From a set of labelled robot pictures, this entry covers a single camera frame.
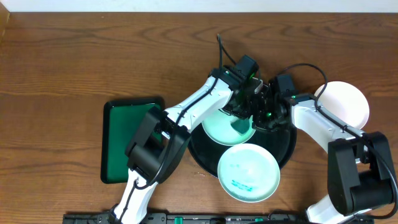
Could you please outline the light green plate front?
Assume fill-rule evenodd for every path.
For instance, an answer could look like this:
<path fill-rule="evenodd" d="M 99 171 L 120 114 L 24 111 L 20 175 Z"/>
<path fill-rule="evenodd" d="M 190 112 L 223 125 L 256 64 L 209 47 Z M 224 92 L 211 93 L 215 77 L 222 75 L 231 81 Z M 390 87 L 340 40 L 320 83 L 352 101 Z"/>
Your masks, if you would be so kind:
<path fill-rule="evenodd" d="M 257 203 L 269 198 L 280 183 L 280 167 L 275 157 L 255 144 L 237 144 L 219 159 L 218 179 L 232 198 Z"/>

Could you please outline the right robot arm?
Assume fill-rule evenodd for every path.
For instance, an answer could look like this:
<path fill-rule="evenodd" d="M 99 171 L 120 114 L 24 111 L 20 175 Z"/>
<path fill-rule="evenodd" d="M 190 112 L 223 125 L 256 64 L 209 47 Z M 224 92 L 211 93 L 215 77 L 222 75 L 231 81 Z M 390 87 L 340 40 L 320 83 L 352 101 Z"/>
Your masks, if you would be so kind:
<path fill-rule="evenodd" d="M 293 126 L 328 154 L 328 194 L 306 210 L 311 223 L 382 220 L 397 213 L 397 178 L 385 135 L 342 121 L 311 93 L 300 94 L 290 75 L 279 75 L 254 94 L 253 127 Z"/>

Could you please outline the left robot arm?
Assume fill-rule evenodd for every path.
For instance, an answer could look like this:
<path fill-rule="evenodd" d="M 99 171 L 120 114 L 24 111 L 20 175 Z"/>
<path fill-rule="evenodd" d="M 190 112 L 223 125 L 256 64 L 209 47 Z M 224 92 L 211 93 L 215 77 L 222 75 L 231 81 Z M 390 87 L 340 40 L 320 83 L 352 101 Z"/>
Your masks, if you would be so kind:
<path fill-rule="evenodd" d="M 205 84 L 176 106 L 151 108 L 126 147 L 128 180 L 112 211 L 113 223 L 140 223 L 156 186 L 180 163 L 192 131 L 215 111 L 244 121 L 251 115 L 247 96 L 260 82 L 257 62 L 244 55 L 234 65 L 219 65 Z"/>

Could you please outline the green sponge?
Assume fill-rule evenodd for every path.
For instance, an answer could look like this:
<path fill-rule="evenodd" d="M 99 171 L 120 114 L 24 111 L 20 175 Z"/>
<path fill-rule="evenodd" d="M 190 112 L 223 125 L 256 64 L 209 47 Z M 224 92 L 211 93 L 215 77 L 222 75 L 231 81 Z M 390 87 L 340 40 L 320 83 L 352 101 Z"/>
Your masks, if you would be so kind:
<path fill-rule="evenodd" d="M 236 121 L 232 121 L 231 127 L 240 135 L 244 135 L 250 128 L 249 119 L 237 119 Z"/>

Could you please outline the light green plate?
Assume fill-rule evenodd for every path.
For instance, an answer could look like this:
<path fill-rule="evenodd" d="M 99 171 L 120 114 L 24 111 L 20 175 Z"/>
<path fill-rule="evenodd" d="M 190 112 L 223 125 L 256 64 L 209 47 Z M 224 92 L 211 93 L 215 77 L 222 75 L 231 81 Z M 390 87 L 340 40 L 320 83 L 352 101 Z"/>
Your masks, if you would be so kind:
<path fill-rule="evenodd" d="M 257 203 L 269 198 L 280 183 L 280 167 L 275 157 L 255 144 L 237 144 L 219 159 L 218 179 L 232 198 Z"/>
<path fill-rule="evenodd" d="M 237 117 L 227 115 L 220 110 L 215 111 L 209 117 L 207 117 L 204 121 L 202 121 L 203 129 L 206 134 L 215 142 L 225 146 L 233 146 L 236 144 L 242 144 L 248 141 L 256 132 L 252 128 L 252 117 L 248 118 L 250 122 L 249 131 L 240 135 L 237 133 L 232 127 L 231 122 L 236 121 Z"/>

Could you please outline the white plate with green smear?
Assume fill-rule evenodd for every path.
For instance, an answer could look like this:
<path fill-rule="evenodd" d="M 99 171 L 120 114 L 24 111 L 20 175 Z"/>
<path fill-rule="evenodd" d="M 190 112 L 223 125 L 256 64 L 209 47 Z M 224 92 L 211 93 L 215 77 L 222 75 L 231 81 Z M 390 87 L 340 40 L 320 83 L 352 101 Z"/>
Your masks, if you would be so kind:
<path fill-rule="evenodd" d="M 369 119 L 369 104 L 363 93 L 352 84 L 328 82 L 320 103 L 350 126 L 362 129 Z"/>

